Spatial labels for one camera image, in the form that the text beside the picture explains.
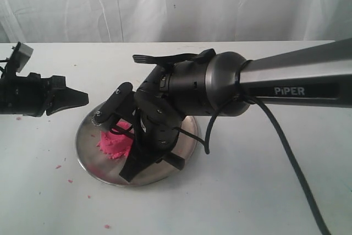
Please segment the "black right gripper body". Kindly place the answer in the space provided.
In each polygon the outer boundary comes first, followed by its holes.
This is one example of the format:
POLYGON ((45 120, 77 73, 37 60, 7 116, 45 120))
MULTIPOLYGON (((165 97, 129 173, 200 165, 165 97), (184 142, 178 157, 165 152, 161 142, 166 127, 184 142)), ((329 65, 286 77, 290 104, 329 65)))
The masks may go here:
POLYGON ((146 152, 172 152, 179 133, 164 124, 153 121, 148 115, 144 114, 136 104, 132 104, 132 125, 137 144, 146 152))

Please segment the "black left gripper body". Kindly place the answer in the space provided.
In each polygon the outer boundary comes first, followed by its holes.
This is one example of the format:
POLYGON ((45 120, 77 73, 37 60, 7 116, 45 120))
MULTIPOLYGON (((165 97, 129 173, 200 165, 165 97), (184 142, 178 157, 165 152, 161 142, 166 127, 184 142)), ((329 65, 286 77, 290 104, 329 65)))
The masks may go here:
POLYGON ((66 88, 64 76, 4 75, 1 77, 1 114, 40 117, 53 107, 56 93, 66 88))

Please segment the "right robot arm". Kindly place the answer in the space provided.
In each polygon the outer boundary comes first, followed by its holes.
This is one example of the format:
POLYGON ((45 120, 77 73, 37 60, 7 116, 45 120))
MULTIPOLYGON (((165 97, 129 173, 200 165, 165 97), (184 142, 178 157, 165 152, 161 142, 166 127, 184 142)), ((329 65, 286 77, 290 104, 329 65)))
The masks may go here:
POLYGON ((120 176, 131 181, 174 148, 187 116, 244 113, 251 104, 351 106, 351 40, 248 60, 236 52, 133 55, 154 69, 134 93, 135 141, 120 176))

